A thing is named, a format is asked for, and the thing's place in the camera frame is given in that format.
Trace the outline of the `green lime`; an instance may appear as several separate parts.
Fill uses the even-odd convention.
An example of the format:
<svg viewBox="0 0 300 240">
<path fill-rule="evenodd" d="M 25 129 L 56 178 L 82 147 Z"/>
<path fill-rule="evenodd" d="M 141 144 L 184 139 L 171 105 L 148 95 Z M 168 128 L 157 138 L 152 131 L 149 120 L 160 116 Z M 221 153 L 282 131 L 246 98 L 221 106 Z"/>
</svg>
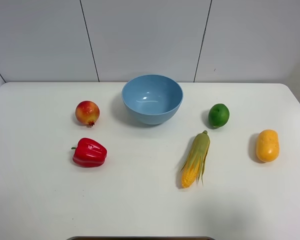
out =
<svg viewBox="0 0 300 240">
<path fill-rule="evenodd" d="M 208 113 L 209 124 L 217 129 L 223 127 L 229 120 L 230 111 L 223 103 L 217 103 L 211 107 Z"/>
</svg>

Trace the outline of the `red bell pepper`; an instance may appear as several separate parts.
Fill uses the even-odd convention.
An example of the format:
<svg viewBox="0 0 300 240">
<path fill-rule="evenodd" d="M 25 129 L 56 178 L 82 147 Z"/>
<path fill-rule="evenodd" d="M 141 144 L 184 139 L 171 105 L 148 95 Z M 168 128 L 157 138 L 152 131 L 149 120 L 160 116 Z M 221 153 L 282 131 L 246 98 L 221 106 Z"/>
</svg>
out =
<svg viewBox="0 0 300 240">
<path fill-rule="evenodd" d="M 73 146 L 73 162 L 84 168 L 99 167 L 104 164 L 107 157 L 107 149 L 100 143 L 90 138 L 81 138 L 77 146 Z"/>
</svg>

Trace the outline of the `corn cob with husk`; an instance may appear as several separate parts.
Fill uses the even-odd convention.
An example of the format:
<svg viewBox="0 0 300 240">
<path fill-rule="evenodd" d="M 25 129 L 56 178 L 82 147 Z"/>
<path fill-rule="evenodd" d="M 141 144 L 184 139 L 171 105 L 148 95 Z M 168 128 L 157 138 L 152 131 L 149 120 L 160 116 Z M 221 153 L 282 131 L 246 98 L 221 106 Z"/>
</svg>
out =
<svg viewBox="0 0 300 240">
<path fill-rule="evenodd" d="M 195 181 L 203 182 L 206 158 L 210 147 L 208 131 L 199 133 L 193 140 L 187 158 L 181 168 L 181 187 L 189 188 Z"/>
</svg>

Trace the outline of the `blue plastic bowl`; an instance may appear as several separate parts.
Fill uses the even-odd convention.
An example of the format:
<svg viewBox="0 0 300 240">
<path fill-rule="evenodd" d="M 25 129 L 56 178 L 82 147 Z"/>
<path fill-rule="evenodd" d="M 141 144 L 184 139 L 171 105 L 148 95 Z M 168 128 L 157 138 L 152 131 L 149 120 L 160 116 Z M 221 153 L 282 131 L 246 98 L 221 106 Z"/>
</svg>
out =
<svg viewBox="0 0 300 240">
<path fill-rule="evenodd" d="M 184 93 L 181 86 L 166 76 L 143 75 L 128 81 L 121 91 L 127 112 L 146 125 L 160 125 L 178 111 Z"/>
</svg>

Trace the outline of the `red yellow pomegranate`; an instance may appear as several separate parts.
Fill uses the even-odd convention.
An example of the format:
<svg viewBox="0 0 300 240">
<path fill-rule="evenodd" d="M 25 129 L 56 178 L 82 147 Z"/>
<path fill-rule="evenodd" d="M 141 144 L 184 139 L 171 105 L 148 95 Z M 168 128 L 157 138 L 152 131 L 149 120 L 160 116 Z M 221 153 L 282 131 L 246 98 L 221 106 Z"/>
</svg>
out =
<svg viewBox="0 0 300 240">
<path fill-rule="evenodd" d="M 76 119 L 85 126 L 94 126 L 96 121 L 99 119 L 99 116 L 99 107 L 89 100 L 80 102 L 75 109 Z"/>
</svg>

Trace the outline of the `yellow orange mango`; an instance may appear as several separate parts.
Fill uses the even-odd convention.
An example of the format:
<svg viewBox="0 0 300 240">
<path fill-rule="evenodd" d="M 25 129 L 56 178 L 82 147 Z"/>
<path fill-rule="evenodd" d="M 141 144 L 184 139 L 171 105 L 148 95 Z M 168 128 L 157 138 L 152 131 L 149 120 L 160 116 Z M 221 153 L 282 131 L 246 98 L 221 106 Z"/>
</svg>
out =
<svg viewBox="0 0 300 240">
<path fill-rule="evenodd" d="M 256 140 L 255 153 L 257 158 L 264 163 L 276 160 L 280 153 L 278 133 L 272 129 L 260 132 Z"/>
</svg>

